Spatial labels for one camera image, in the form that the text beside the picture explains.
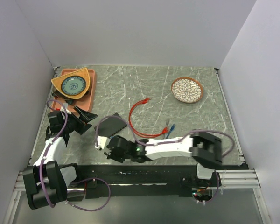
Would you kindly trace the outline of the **black network switch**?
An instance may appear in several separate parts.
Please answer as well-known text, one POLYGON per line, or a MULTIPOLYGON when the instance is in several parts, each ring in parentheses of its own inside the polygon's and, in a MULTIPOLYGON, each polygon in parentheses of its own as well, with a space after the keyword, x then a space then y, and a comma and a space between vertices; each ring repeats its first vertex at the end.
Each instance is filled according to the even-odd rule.
POLYGON ((106 120, 100 123, 98 129, 98 135, 111 138, 112 136, 116 135, 118 132, 120 132, 122 129, 126 127, 127 127, 126 122, 120 119, 116 119, 114 117, 107 118, 106 120))

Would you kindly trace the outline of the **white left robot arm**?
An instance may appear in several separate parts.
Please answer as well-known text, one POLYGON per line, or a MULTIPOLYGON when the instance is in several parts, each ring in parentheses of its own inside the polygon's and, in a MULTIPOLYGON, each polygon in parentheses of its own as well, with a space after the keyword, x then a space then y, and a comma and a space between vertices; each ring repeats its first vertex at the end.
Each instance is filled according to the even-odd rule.
POLYGON ((67 187, 77 188, 83 182, 83 175, 76 171, 77 165, 60 165, 70 134, 84 134, 91 128, 90 122, 98 115, 75 106, 76 113, 61 109, 48 113, 49 126, 46 129, 45 147, 32 165, 23 171, 23 180, 28 204, 36 210, 55 206, 67 199, 67 187))

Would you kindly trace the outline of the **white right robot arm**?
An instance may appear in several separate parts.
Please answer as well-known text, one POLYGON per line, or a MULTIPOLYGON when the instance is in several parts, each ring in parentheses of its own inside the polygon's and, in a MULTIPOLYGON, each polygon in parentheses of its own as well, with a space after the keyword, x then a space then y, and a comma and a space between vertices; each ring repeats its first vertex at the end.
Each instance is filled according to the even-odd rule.
POLYGON ((222 141, 201 130, 186 137, 166 140, 141 139, 134 142, 121 136, 106 139, 103 146, 107 159, 123 163, 131 160, 137 163, 169 157, 192 157, 197 163, 195 182, 205 186, 211 181, 210 171, 222 166, 222 141))

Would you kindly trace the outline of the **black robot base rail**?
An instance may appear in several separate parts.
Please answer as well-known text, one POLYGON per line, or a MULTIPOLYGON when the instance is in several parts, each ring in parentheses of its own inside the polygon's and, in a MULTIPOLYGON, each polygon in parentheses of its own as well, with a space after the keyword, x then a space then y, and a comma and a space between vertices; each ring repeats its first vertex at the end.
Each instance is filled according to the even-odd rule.
POLYGON ((86 198, 108 196, 191 197, 194 189, 220 187, 219 173, 199 179, 194 165, 78 165, 72 187, 85 187, 86 198))

